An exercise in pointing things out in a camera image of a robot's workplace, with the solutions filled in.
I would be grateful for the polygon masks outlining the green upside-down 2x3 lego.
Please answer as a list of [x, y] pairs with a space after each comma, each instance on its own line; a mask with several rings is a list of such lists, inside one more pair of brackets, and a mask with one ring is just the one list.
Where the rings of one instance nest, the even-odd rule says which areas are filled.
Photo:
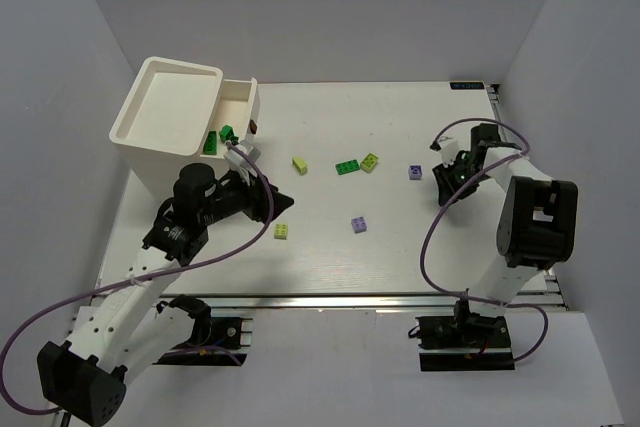
[[202, 149], [202, 154], [206, 156], [215, 156], [217, 154], [218, 135], [216, 131], [209, 131]]

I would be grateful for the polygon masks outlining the green 2x2 lego brick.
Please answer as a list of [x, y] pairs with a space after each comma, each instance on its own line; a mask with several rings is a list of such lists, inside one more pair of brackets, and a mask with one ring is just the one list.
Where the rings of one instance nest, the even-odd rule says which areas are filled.
[[221, 140], [223, 143], [225, 143], [225, 142], [229, 141], [229, 140], [228, 140], [228, 137], [229, 137], [229, 135], [230, 135], [230, 134], [235, 135], [235, 134], [234, 134], [233, 127], [232, 127], [232, 126], [230, 126], [230, 125], [228, 125], [228, 124], [224, 125], [224, 126], [220, 129], [220, 131], [219, 131], [219, 137], [220, 137], [220, 140]]

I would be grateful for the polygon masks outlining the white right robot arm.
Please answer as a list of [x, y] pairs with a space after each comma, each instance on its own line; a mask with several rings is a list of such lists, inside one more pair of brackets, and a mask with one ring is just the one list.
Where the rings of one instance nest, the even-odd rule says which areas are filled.
[[434, 140], [441, 156], [433, 168], [442, 208], [475, 193], [493, 180], [505, 193], [496, 230], [497, 255], [480, 280], [456, 302], [460, 325], [492, 326], [522, 287], [539, 272], [567, 261], [574, 248], [578, 187], [537, 169], [528, 145], [507, 142], [497, 122], [471, 129], [470, 148], [453, 139]]

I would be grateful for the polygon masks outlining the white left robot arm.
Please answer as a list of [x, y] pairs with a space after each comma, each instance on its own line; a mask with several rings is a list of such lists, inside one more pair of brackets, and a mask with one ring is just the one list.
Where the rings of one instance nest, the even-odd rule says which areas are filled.
[[159, 208], [142, 241], [130, 280], [114, 289], [65, 341], [48, 342], [37, 356], [45, 398], [90, 426], [103, 426], [120, 408], [128, 386], [175, 347], [211, 350], [211, 309], [204, 301], [161, 294], [209, 240], [209, 226], [237, 213], [266, 223], [293, 198], [251, 174], [183, 167], [173, 194]]

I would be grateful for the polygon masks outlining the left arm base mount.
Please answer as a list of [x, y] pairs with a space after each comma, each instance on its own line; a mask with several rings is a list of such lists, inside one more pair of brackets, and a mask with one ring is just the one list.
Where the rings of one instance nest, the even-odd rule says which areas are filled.
[[165, 353], [156, 365], [241, 367], [252, 342], [253, 319], [215, 315], [210, 307], [201, 307], [195, 298], [160, 301], [155, 309], [159, 316], [169, 307], [189, 307], [199, 315], [191, 336]]

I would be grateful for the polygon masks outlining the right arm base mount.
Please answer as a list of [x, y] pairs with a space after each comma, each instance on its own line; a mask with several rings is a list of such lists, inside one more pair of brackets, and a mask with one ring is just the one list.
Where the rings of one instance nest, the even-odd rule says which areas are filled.
[[452, 315], [417, 317], [408, 338], [418, 341], [422, 372], [515, 369], [505, 318], [472, 313], [466, 300], [455, 303]]

